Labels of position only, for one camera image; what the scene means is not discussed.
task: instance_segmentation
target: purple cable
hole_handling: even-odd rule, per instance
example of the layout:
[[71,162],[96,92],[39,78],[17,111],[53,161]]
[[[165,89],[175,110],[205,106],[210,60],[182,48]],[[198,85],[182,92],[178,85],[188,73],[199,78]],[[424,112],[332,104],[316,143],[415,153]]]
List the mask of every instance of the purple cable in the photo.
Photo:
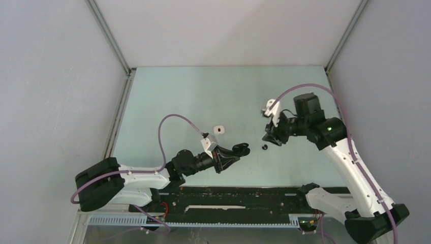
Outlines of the purple cable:
[[[162,121],[160,121],[160,124],[159,124],[159,129],[158,129],[158,139],[159,139],[159,146],[160,146],[160,151],[162,151],[162,156],[163,156],[163,165],[159,168],[159,169],[157,169],[157,170],[119,170],[119,171],[114,171],[114,172],[109,172],[109,173],[106,173],[106,174],[102,174],[102,175],[99,175],[99,176],[97,176],[96,178],[94,178],[94,179],[92,179],[92,180],[90,180],[89,182],[87,182],[87,183],[85,183],[85,184],[83,184],[80,188],[78,188],[77,190],[76,190],[76,192],[74,192],[73,194],[72,194],[72,197],[70,198],[70,202],[72,203],[72,204],[79,204],[79,202],[78,201],[75,201],[75,197],[80,193],[80,192],[82,192],[85,188],[87,188],[88,186],[90,186],[91,184],[93,184],[93,183],[95,183],[95,182],[97,182],[97,181],[99,181],[99,180],[101,180],[101,179],[103,179],[103,178],[106,178],[106,177],[109,177],[109,176],[112,176],[112,175],[116,175],[116,174],[124,174],[124,173],[135,173],[135,174],[149,174],[149,173],[156,173],[156,172],[160,172],[160,171],[162,171],[164,168],[165,168],[165,166],[166,166],[166,156],[165,156],[165,151],[163,150],[163,146],[162,146],[162,138],[161,138],[161,136],[160,136],[160,132],[161,132],[161,128],[162,128],[162,124],[163,124],[163,122],[167,119],[167,118],[169,118],[169,117],[179,117],[179,118],[182,118],[182,119],[184,119],[185,121],[187,121],[197,132],[199,132],[199,134],[201,134],[201,135],[203,135],[203,132],[195,125],[195,124],[193,124],[188,118],[186,118],[186,117],[184,117],[184,116],[182,116],[182,115],[179,115],[179,114],[168,114],[168,115],[166,115],[163,119],[162,119]],[[163,221],[160,221],[160,220],[157,220],[156,218],[153,218],[151,215],[149,215],[149,214],[147,214],[146,212],[144,212],[140,207],[138,207],[138,206],[136,206],[136,205],[133,205],[135,208],[137,208],[141,213],[143,213],[144,215],[146,215],[147,217],[149,217],[150,219],[152,219],[152,220],[154,220],[154,221],[156,221],[156,222],[158,222],[158,223],[160,223],[160,224],[162,224],[162,225],[164,225],[164,226],[166,226],[166,228],[168,228],[168,230],[167,231],[164,231],[164,232],[155,232],[155,231],[151,231],[151,230],[147,230],[147,231],[150,231],[150,232],[153,232],[153,233],[156,233],[156,234],[167,234],[167,233],[169,233],[169,231],[171,230],[170,228],[169,228],[169,226],[166,224],[166,223],[164,223]],[[105,238],[104,240],[107,240],[107,239],[112,239],[112,238],[115,238],[115,237],[117,237],[117,236],[119,236],[119,235],[122,235],[122,234],[124,234],[124,233],[126,233],[126,232],[129,232],[129,231],[133,231],[133,230],[138,230],[138,229],[141,229],[141,228],[131,228],[131,229],[128,229],[128,230],[126,230],[126,231],[123,231],[123,232],[121,232],[121,233],[119,233],[119,234],[116,234],[116,235],[114,235],[114,236],[111,236],[111,237],[108,237],[108,238]]]
[[325,244],[325,233],[323,232],[323,218],[325,217],[325,214],[323,213],[320,217],[320,233],[322,234],[322,243]]
[[70,202],[71,203],[73,203],[73,204],[79,204],[79,202],[78,201],[75,201],[75,197],[80,193],[80,192],[82,192],[85,188],[87,188],[89,185],[91,185],[91,184],[93,184],[93,183],[95,183],[95,182],[97,182],[97,181],[99,181],[99,180],[101,180],[101,179],[103,179],[103,178],[106,178],[106,177],[109,177],[109,176],[111,176],[111,175],[115,175],[115,174],[124,174],[124,173],[129,173],[129,172],[131,172],[131,173],[134,173],[134,174],[150,174],[150,173],[156,173],[156,172],[160,172],[160,171],[162,171],[164,168],[165,168],[165,166],[166,166],[166,156],[165,156],[165,151],[163,150],[163,146],[162,146],[162,138],[161,138],[161,136],[160,136],[160,131],[161,131],[161,128],[162,128],[162,124],[163,124],[163,122],[167,119],[167,118],[169,118],[169,117],[179,117],[179,118],[182,118],[182,119],[184,119],[185,121],[187,121],[197,132],[199,132],[199,134],[203,134],[203,132],[194,124],[194,123],[192,123],[188,118],[186,118],[186,117],[184,117],[184,116],[182,116],[182,115],[179,115],[179,114],[168,114],[168,115],[166,115],[163,119],[162,119],[162,121],[160,121],[160,124],[159,124],[159,129],[158,129],[158,131],[157,131],[157,134],[158,134],[158,138],[159,138],[159,146],[160,146],[160,151],[162,151],[162,156],[163,156],[163,165],[159,168],[159,169],[157,169],[157,170],[155,170],[155,171],[153,171],[153,170],[119,170],[119,171],[114,171],[114,172],[109,172],[109,173],[106,173],[106,174],[102,174],[102,175],[100,175],[100,176],[98,176],[98,177],[96,177],[96,178],[94,178],[94,179],[92,179],[92,180],[90,180],[89,182],[87,182],[87,183],[85,183],[85,184],[83,184],[80,188],[78,188],[77,190],[76,190],[76,192],[74,192],[73,193],[73,195],[72,195],[72,197],[70,198]]
[[346,114],[344,113],[344,109],[343,109],[343,105],[342,103],[339,101],[339,99],[337,98],[337,96],[328,88],[322,86],[322,85],[318,85],[318,84],[312,84],[312,83],[308,83],[308,84],[301,84],[301,85],[296,85],[290,89],[288,89],[287,91],[283,92],[278,98],[276,98],[276,100],[273,102],[273,104],[269,107],[269,109],[272,109],[275,104],[280,101],[280,99],[282,97],[284,97],[284,95],[286,95],[287,93],[296,90],[298,88],[302,88],[302,87],[317,87],[320,88],[322,90],[327,91],[329,94],[332,95],[332,97],[334,98],[335,102],[338,104],[338,107],[340,109],[340,114],[342,119],[344,120],[344,124],[346,125],[346,132],[347,132],[347,144],[349,146],[349,151],[350,151],[350,155],[352,156],[353,161],[355,161],[356,166],[359,168],[359,171],[361,171],[361,173],[363,174],[363,176],[365,177],[366,181],[368,182],[368,184],[371,186],[372,190],[374,191],[374,193],[376,194],[377,198],[379,199],[379,201],[381,202],[383,208],[385,209],[385,211],[388,213],[388,217],[389,217],[389,221],[391,222],[392,225],[392,230],[393,230],[393,243],[394,244],[398,244],[398,230],[396,228],[396,223],[395,220],[393,219],[392,213],[390,212],[388,206],[386,205],[386,203],[383,201],[383,197],[380,194],[380,192],[377,190],[376,185],[374,185],[373,181],[370,179],[370,177],[368,176],[368,174],[365,172],[364,168],[362,167],[362,165],[357,162],[358,158],[356,157],[354,150],[353,150],[353,144],[352,144],[352,136],[350,133],[350,128],[349,125],[347,123],[347,117]]
[[318,230],[316,230],[316,231],[307,231],[307,232],[305,232],[305,231],[303,231],[303,230],[301,229],[301,227],[299,228],[299,231],[300,231],[301,233],[303,233],[304,235],[313,235],[313,234],[321,233],[321,234],[322,234],[322,242],[323,242],[323,243],[325,243],[325,241],[324,241],[324,239],[323,239],[323,238],[324,238],[324,236],[325,236],[326,238],[330,239],[332,243],[336,244],[335,239],[334,239],[332,236],[330,236],[329,234],[323,233],[323,231],[318,231]]
[[153,230],[145,229],[145,228],[143,228],[143,227],[135,227],[135,228],[130,228],[130,229],[127,229],[127,230],[122,231],[122,232],[120,232],[120,233],[117,233],[117,234],[115,234],[115,235],[113,235],[113,236],[110,236],[110,237],[97,238],[97,237],[93,236],[93,238],[95,238],[95,239],[97,239],[97,240],[102,240],[102,241],[105,241],[105,240],[111,240],[111,239],[114,239],[114,238],[117,238],[117,237],[119,237],[119,236],[123,235],[124,233],[130,232],[130,231],[135,231],[135,230],[145,230],[145,232],[147,232],[147,231],[148,231],[148,232],[152,232],[152,233],[154,233],[154,234],[167,234],[167,233],[169,233],[169,232],[171,231],[171,228],[170,228],[170,227],[169,227],[165,222],[160,221],[160,220],[158,220],[158,219],[154,218],[153,216],[151,216],[151,215],[147,214],[147,213],[146,213],[145,211],[143,211],[140,207],[138,207],[138,206],[136,206],[136,205],[134,205],[134,204],[132,204],[132,206],[134,206],[134,207],[135,207],[137,210],[139,210],[141,213],[145,214],[148,218],[150,218],[150,219],[152,219],[152,220],[156,221],[157,223],[159,223],[159,224],[161,224],[161,225],[165,226],[165,227],[167,228],[167,230],[166,230],[166,231],[153,231]]

